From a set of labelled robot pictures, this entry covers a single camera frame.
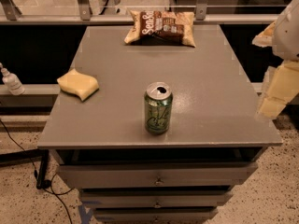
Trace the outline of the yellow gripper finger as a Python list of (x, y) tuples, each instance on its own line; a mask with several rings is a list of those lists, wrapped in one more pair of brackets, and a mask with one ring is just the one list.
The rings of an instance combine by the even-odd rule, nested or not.
[(275, 25), (276, 23), (274, 21), (270, 23), (262, 32), (253, 38), (252, 44), (261, 48), (271, 47)]
[(275, 119), (298, 94), (299, 62), (283, 61), (277, 68), (269, 66), (264, 74), (257, 114)]

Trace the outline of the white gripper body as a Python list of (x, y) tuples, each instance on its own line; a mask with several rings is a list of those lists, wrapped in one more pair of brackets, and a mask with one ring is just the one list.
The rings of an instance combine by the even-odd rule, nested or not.
[(292, 0), (278, 16), (272, 50), (283, 60), (299, 61), (299, 0)]

